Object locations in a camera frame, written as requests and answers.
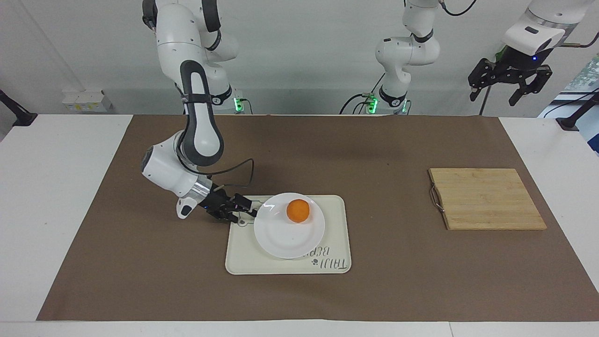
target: orange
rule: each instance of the orange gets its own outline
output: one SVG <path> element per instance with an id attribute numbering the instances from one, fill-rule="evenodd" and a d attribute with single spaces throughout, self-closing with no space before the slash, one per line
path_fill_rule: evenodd
<path id="1" fill-rule="evenodd" d="M 287 205 L 287 217 L 293 222 L 304 222 L 310 215 L 310 205 L 301 199 L 295 199 Z"/>

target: brown tablecloth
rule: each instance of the brown tablecloth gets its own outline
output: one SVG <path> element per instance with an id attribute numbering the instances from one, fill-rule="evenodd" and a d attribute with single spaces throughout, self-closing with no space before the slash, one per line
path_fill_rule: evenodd
<path id="1" fill-rule="evenodd" d="M 202 209 L 179 220 L 175 195 L 140 173 L 145 150 L 185 117 L 135 116 L 39 320 L 599 320 L 598 293 L 498 119 L 216 121 L 225 154 L 210 170 L 256 160 L 252 187 L 239 192 L 344 198 L 351 270 L 228 274 L 228 224 Z M 430 167 L 515 168 L 547 230 L 447 231 L 429 198 Z M 244 182 L 247 174 L 214 179 Z"/>

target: wooden cutting board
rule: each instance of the wooden cutting board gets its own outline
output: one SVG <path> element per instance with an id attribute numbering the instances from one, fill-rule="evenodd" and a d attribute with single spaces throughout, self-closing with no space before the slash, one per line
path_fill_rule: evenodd
<path id="1" fill-rule="evenodd" d="M 547 229 L 512 168 L 430 168 L 429 174 L 448 230 Z"/>

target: white table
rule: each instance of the white table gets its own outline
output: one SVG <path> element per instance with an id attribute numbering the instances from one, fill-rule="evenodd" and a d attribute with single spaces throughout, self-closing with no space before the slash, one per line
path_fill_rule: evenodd
<path id="1" fill-rule="evenodd" d="M 0 142 L 0 336 L 599 336 L 599 322 L 35 322 L 130 120 L 39 115 Z M 553 120 L 501 122 L 599 288 L 599 158 Z"/>

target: white plate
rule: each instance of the white plate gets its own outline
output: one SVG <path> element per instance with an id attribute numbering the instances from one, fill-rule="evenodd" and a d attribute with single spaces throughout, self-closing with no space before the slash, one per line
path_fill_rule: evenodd
<path id="1" fill-rule="evenodd" d="M 308 219 L 300 224 L 287 217 L 289 202 L 301 199 L 310 205 Z M 268 199 L 254 220 L 260 246 L 280 258 L 297 258 L 318 246 L 325 234 L 325 216 L 314 200 L 298 193 L 283 193 Z"/>

